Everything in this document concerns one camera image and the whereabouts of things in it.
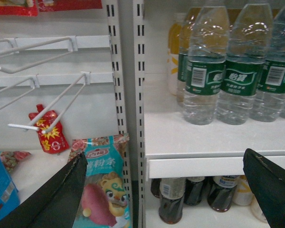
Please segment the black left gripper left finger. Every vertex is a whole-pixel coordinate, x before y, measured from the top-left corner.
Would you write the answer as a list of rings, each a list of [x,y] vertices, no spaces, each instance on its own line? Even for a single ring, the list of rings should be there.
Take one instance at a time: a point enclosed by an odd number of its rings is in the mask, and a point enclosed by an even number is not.
[[[0,228],[71,228],[82,197],[87,159],[69,161],[23,203],[0,220]]]

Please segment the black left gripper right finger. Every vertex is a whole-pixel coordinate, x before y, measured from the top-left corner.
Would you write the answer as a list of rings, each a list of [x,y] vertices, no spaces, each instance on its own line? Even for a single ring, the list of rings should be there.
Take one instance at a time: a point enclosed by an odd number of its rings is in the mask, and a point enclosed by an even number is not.
[[[285,228],[285,169],[247,148],[243,171],[269,226]]]

